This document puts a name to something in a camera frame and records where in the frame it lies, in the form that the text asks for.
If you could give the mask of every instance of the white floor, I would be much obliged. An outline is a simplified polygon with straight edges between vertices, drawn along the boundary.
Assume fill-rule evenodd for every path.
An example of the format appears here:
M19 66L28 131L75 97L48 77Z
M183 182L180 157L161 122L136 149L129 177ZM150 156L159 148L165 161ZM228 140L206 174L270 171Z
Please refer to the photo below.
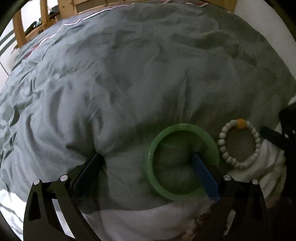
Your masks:
M47 0L48 6L57 5L57 0ZM260 32L277 51L290 72L296 78L296 42L278 14L264 0L237 0L235 14L243 18L254 29ZM40 1L33 0L22 8L24 29L40 18ZM12 21L8 24L0 40L13 29ZM13 34L1 46L2 49L15 35ZM16 41L3 53L0 62L9 74L14 65L18 50L12 52ZM7 74L0 66L0 90L6 82Z

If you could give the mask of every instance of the yellow bead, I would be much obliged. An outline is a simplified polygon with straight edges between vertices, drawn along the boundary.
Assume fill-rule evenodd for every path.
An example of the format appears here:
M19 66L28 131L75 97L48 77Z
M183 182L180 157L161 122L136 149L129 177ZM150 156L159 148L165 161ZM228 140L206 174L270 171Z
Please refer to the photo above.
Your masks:
M247 122L244 119L237 119L237 129L246 129Z

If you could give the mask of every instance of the silver screw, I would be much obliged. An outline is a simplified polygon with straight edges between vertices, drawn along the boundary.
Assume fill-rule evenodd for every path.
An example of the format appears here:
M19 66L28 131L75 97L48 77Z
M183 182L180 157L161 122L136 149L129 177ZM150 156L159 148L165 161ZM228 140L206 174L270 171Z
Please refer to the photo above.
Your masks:
M253 179L253 180L252 180L252 183L253 183L254 185L257 185L257 184L258 184L258 181L257 181L256 179Z
M39 180L39 179L36 179L36 180L33 182L33 184L34 184L34 185L37 185L37 184L39 184L39 182L40 182L40 180Z
M229 175L224 175L224 180L225 181L230 181L231 180L231 176L229 176Z
M60 180L61 180L62 182L66 181L67 179L68 179L68 176L67 176L67 175L62 175L62 176L60 177Z

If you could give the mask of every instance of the green bangle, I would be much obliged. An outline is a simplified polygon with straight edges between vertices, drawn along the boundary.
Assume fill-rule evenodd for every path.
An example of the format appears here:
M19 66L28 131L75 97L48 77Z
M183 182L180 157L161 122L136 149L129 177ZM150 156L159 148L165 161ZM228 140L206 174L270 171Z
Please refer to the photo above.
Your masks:
M170 199L170 200L180 200L180 199L190 199L190 198L196 198L196 197L203 197L206 195L203 187L199 187L198 189L194 190L191 193L188 194L175 194L171 193L167 190L165 190L157 181L154 171L153 171L153 155L155 152L156 147L161 142L161 140L166 137L167 135L176 132L176 131L188 131L191 133L196 134L199 138L203 140L203 142L208 147L207 151L202 154L203 161L207 161L210 164L218 165L220 161L219 151L216 146L215 141L212 139L212 137L203 129L201 129L198 126L192 125L192 124L178 124L173 125L162 132L159 133L159 135L153 140L148 153L148 158L146 162L146 174L148 177L148 180L152 187L163 197Z

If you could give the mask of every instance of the bracelet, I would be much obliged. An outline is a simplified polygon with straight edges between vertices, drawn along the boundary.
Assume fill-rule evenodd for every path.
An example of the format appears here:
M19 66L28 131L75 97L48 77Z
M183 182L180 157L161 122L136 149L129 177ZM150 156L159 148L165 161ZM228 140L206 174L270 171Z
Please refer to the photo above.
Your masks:
M225 138L227 136L227 133L230 129L233 127L236 127L237 129L249 129L255 138L255 152L247 158L243 162L237 161L235 158L231 157L226 148L226 141ZM246 169L249 166L251 166L254 161L258 158L259 153L260 153L260 138L259 138L259 133L257 132L256 128L253 127L253 125L244 119L237 119L237 120L231 120L230 122L226 123L225 126L223 126L222 132L219 134L219 140L218 140L218 145L220 146L219 151L222 154L222 158L226 161L227 164L231 164L234 168L238 169Z

